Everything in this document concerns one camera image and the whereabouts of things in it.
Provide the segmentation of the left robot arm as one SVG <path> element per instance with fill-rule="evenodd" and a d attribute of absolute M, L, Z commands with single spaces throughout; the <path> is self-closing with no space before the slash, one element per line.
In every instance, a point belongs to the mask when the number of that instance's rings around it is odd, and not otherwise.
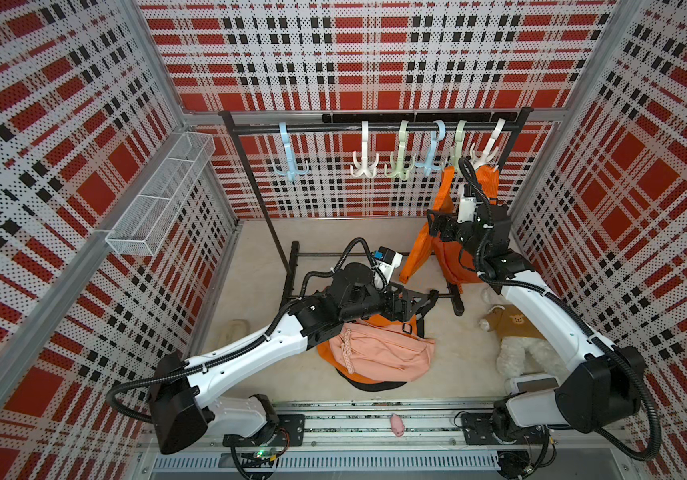
<path fill-rule="evenodd" d="M 181 452 L 215 429 L 230 445 L 271 440 L 278 417 L 268 398 L 225 397 L 242 380 L 295 355 L 303 354 L 341 334 L 343 327 L 381 316 L 389 323 L 421 320 L 439 294 L 408 290 L 391 282 L 401 254 L 381 247 L 365 249 L 365 262 L 350 262 L 357 237 L 345 247 L 337 264 L 326 271 L 309 271 L 303 280 L 325 279 L 323 290 L 288 300 L 261 330 L 207 354 L 163 357 L 151 378 L 118 384 L 106 403 L 117 413 L 152 426 L 161 453 Z"/>

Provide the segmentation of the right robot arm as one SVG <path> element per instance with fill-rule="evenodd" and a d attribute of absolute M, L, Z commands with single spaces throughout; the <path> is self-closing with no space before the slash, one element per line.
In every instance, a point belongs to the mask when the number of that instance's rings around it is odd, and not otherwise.
<path fill-rule="evenodd" d="M 459 160 L 459 172 L 465 185 L 457 213 L 427 212 L 429 234 L 459 244 L 471 256 L 471 269 L 479 279 L 525 314 L 569 372 L 553 390 L 519 393 L 495 403 L 491 429 L 499 442 L 511 443 L 537 426 L 569 426 L 599 434 L 633 460 L 655 459 L 663 430 L 643 379 L 647 364 L 639 350 L 615 346 L 558 298 L 531 262 L 509 246 L 507 208 L 492 204 L 485 195 L 473 162 Z M 647 416 L 649 440 L 643 450 L 635 451 L 607 426 L 639 412 Z"/>

